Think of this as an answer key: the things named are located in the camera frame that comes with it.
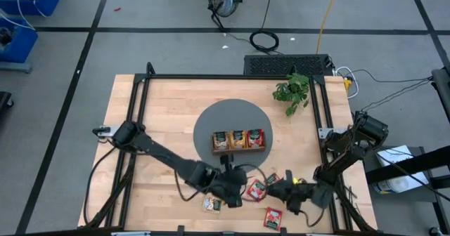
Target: floor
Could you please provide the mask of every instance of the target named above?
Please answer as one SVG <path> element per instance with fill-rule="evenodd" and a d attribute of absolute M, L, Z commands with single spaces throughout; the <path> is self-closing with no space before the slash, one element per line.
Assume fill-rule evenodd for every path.
<path fill-rule="evenodd" d="M 314 53 L 328 2 L 271 0 L 265 27 L 280 32 L 278 51 Z M 248 38 L 266 3 L 245 0 L 224 25 Z M 0 235 L 76 227 L 96 151 L 91 129 L 103 122 L 116 74 L 144 72 L 148 61 L 157 73 L 242 74 L 244 55 L 259 53 L 218 33 L 206 7 L 207 0 L 60 0 L 51 17 L 28 17 L 39 33 L 27 60 L 33 72 L 0 72 L 0 91 L 15 101 L 0 130 Z M 449 8 L 450 0 L 336 0 L 320 52 L 379 79 L 430 76 L 448 63 Z M 352 110 L 408 85 L 356 78 Z M 429 85 L 370 113 L 389 125 L 388 145 L 449 144 L 450 125 Z M 431 204 L 377 201 L 374 209 L 385 232 L 426 235 L 437 225 Z"/>

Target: green plant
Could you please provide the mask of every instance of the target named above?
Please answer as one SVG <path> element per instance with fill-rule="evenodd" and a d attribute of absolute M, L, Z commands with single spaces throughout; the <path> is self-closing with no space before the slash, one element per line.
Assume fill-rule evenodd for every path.
<path fill-rule="evenodd" d="M 303 102 L 303 107 L 308 105 L 309 78 L 299 74 L 288 74 L 288 82 L 276 85 L 276 91 L 272 93 L 275 100 L 283 102 L 292 102 L 292 105 L 286 110 L 286 115 L 295 113 L 298 105 Z"/>

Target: wooden table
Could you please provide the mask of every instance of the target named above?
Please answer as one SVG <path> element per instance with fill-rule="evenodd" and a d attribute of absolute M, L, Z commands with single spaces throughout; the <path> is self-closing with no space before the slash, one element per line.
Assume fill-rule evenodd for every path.
<path fill-rule="evenodd" d="M 115 77 L 105 125 L 120 125 L 125 120 L 133 78 L 134 75 Z M 313 172 L 321 164 L 321 156 L 311 103 L 303 110 L 298 109 L 295 115 L 286 117 L 285 109 L 288 104 L 272 98 L 278 82 L 280 81 L 151 79 L 143 124 L 147 126 L 147 134 L 155 141 L 182 157 L 200 159 L 193 144 L 193 128 L 202 111 L 223 99 L 247 100 L 267 114 L 274 131 L 274 144 L 261 169 L 266 175 L 275 172 L 279 176 L 284 176 L 285 170 L 290 169 L 294 177 L 313 182 Z M 326 88 L 334 127 L 352 124 L 342 78 L 326 77 Z M 318 87 L 316 90 L 322 124 L 326 126 L 320 90 Z M 140 96 L 134 112 L 137 112 L 139 98 Z M 109 144 L 99 144 L 95 162 L 109 149 Z M 88 203 L 90 219 L 110 194 L 117 156 L 118 152 L 105 159 L 94 174 Z M 259 177 L 256 171 L 251 171 L 248 175 Z M 369 225 L 377 228 L 362 163 L 358 162 L 348 168 L 344 172 L 344 180 L 347 186 L 352 186 L 358 197 L 355 202 L 362 216 Z M 193 193 L 184 184 L 181 185 L 181 190 L 185 196 Z M 238 209 L 225 206 L 220 214 L 204 212 L 201 209 L 203 198 L 204 195 L 198 195 L 190 202 L 182 201 L 176 190 L 173 170 L 152 157 L 138 157 L 125 229 L 175 231 L 178 225 L 185 225 L 186 231 L 274 232 L 263 226 L 266 208 L 271 207 L 283 211 L 281 225 L 288 232 L 333 232 L 328 209 L 319 224 L 308 228 L 304 215 L 295 216 L 288 212 L 285 205 L 273 197 L 267 197 L 260 203 L 244 202 Z M 116 211 L 120 210 L 120 205 L 121 201 L 118 201 Z M 345 229 L 340 205 L 336 207 L 340 228 Z M 308 213 L 310 223 L 316 220 L 321 211 L 311 202 L 304 203 L 302 209 Z M 114 217 L 113 224 L 116 225 L 118 213 L 115 212 Z"/>

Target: blue storage bin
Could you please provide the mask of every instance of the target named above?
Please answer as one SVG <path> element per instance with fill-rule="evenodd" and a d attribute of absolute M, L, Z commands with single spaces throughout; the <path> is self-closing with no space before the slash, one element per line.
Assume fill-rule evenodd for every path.
<path fill-rule="evenodd" d="M 44 15 L 49 16 L 53 13 L 59 0 L 36 0 L 36 6 L 33 0 L 20 0 L 20 9 L 23 15 Z M 7 14 L 20 15 L 17 7 L 17 0 L 0 0 L 0 8 Z"/>
<path fill-rule="evenodd" d="M 22 18 L 9 18 L 9 20 L 28 26 Z M 0 61 L 24 63 L 37 40 L 37 33 L 32 29 L 13 25 L 3 18 L 0 18 L 0 27 L 6 27 L 13 32 L 11 43 L 5 47 L 4 51 L 0 51 Z"/>

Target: yellow cable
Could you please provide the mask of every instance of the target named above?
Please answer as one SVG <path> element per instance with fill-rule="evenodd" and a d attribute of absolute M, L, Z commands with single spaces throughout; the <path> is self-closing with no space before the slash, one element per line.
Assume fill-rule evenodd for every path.
<path fill-rule="evenodd" d="M 325 22 L 326 22 L 326 18 L 328 17 L 328 15 L 330 14 L 330 10 L 331 7 L 333 6 L 333 3 L 335 2 L 335 0 L 331 0 L 330 4 L 328 5 L 328 9 L 326 10 L 325 13 L 325 17 L 323 18 L 323 22 L 322 22 L 322 26 L 321 26 L 321 31 L 319 32 L 319 40 L 317 41 L 317 49 L 316 49 L 316 54 L 319 54 L 319 49 L 321 47 L 321 40 L 322 40 L 322 31 L 323 31 L 323 27 L 325 26 Z"/>

